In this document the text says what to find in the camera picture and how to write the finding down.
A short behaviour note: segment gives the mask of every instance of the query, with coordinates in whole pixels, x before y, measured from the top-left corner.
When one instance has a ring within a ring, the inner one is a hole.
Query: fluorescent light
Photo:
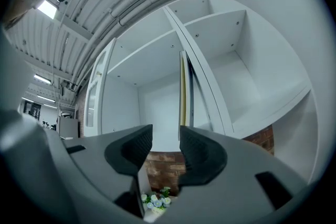
[[[44,2],[38,7],[38,9],[42,11],[45,15],[49,16],[51,19],[54,18],[57,10],[54,5],[46,0],[44,0]]]
[[[34,78],[35,78],[35,79],[39,79],[40,81],[43,81],[43,82],[45,82],[45,83],[47,83],[47,84],[51,84],[51,80],[45,79],[44,77],[41,77],[41,76],[39,76],[38,74],[35,74],[35,75],[34,75]]]
[[[48,106],[48,107],[53,108],[53,109],[56,109],[56,108],[57,108],[57,107],[55,107],[55,106],[48,105],[48,104],[43,104],[43,105]]]
[[[22,97],[22,99],[25,99],[25,100],[27,100],[27,101],[29,101],[29,102],[33,103],[33,101],[32,101],[32,100],[29,100],[29,99],[27,99],[27,98],[24,98],[24,97]]]
[[[51,101],[51,102],[54,102],[55,103],[55,100],[52,100],[52,99],[49,99],[49,98],[45,98],[45,97],[42,97],[42,96],[37,96],[37,97],[40,97],[40,98],[42,98],[42,99],[45,99],[45,100],[48,100],[48,101]]]

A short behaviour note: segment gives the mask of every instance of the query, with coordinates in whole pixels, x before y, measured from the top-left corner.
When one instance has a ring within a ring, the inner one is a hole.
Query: white shelving unit
[[[179,125],[244,138],[278,121],[311,88],[283,36],[234,0],[172,2],[102,53],[97,133],[153,124],[153,151],[178,151]]]
[[[258,132],[309,92],[293,49],[249,8],[233,0],[180,0],[167,10],[202,66],[226,135]]]

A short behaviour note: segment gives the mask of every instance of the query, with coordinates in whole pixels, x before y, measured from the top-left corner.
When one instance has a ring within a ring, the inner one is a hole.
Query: white ceiling beam
[[[55,91],[55,93],[61,94],[61,90],[60,89],[57,89],[56,87],[51,86],[51,85],[46,85],[45,83],[37,81],[35,79],[33,79],[31,83],[34,84],[34,85],[36,85],[36,86],[41,87],[42,89],[45,89],[45,90],[48,90],[48,91],[51,91],[51,92]]]
[[[33,66],[36,66],[38,68],[41,68],[49,73],[53,73],[54,71],[54,75],[60,77],[61,79],[67,80],[67,81],[71,81],[72,75],[65,73],[64,71],[58,70],[57,68],[51,67],[49,65],[47,65],[46,63],[43,63],[27,54],[25,54],[24,52],[18,50],[21,54],[21,56],[24,58],[25,61],[27,61],[28,63],[30,63]]]
[[[70,33],[71,35],[77,37],[78,39],[82,40],[83,42],[87,43],[93,36],[92,33],[87,31],[85,28],[77,24],[75,21],[71,20],[69,17],[64,16],[63,13],[60,13],[59,11],[56,11],[55,18],[52,22],[54,22],[56,25],[60,25],[61,21],[63,19],[63,23],[61,28],[63,28],[65,31]]]

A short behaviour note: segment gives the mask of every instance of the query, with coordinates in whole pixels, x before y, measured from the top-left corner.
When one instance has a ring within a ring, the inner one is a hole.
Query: white shelf
[[[233,4],[181,0],[169,11],[205,72],[224,128],[232,125],[226,135],[244,138],[288,113],[309,92],[310,83],[281,34],[252,10],[229,1]],[[188,13],[188,7],[197,14]],[[238,10],[218,12],[234,7]]]
[[[216,13],[242,9],[241,4],[232,0],[177,0],[168,4],[167,7],[172,10],[182,24]]]
[[[108,71],[108,76],[137,87],[178,72],[183,50],[175,31],[149,42]]]
[[[180,51],[175,31],[150,41],[107,74],[103,133],[153,124],[153,151],[179,151]]]
[[[172,29],[173,27],[162,8],[147,15],[117,39],[108,70],[129,54]]]

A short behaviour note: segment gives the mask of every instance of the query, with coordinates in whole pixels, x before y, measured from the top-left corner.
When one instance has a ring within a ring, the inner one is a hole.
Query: red brick
[[[159,158],[161,161],[163,162],[172,162],[174,163],[175,162],[175,156],[174,154],[170,154],[170,153],[161,153],[159,155]]]
[[[151,162],[151,165],[156,170],[161,171],[167,170],[167,164],[165,162]]]
[[[151,188],[160,189],[158,182],[150,182]]]
[[[147,169],[147,168],[149,168],[149,167],[152,167],[152,166],[151,166],[151,162],[149,162],[149,161],[145,161],[145,168]]]
[[[171,177],[170,179],[170,185],[175,185],[175,186],[177,186],[177,184],[179,183],[179,181],[178,181],[178,177]]]
[[[267,138],[273,137],[273,129],[270,128],[270,129],[266,130],[265,135],[266,135]]]
[[[150,161],[160,161],[160,154],[157,152],[149,152],[147,159]]]
[[[147,174],[152,175],[152,176],[159,176],[161,172],[153,167],[147,168],[146,169]]]
[[[185,170],[184,164],[171,164],[169,165],[170,170]]]
[[[178,191],[178,187],[177,186],[173,186],[171,187],[170,189],[170,196],[177,196],[179,194],[179,191]]]
[[[269,140],[266,140],[266,141],[262,142],[262,144],[260,146],[262,148],[266,149],[266,150],[270,149],[270,147],[269,147]]]
[[[80,137],[84,136],[84,108],[85,108],[85,99],[88,86],[85,86],[79,93],[76,105],[78,107],[78,122],[79,122],[79,135]]]
[[[181,152],[176,152],[175,153],[175,161],[177,163],[185,163],[184,156]]]
[[[269,146],[274,147],[274,139],[273,136],[269,139]]]
[[[260,138],[260,134],[259,133],[253,134],[253,135],[250,135],[250,136],[244,138],[244,140],[250,141],[250,142],[255,143],[255,144],[258,144],[260,142],[260,139],[261,138]]]
[[[178,177],[178,173],[177,171],[171,171],[171,172],[162,172],[161,173],[162,176],[166,176],[166,177]]]
[[[156,192],[156,193],[160,193],[160,189],[161,189],[161,188],[159,188],[159,187],[158,187],[158,188],[155,188],[155,187],[152,187],[152,186],[151,186],[151,189],[152,189],[152,191],[154,191],[154,192]]]

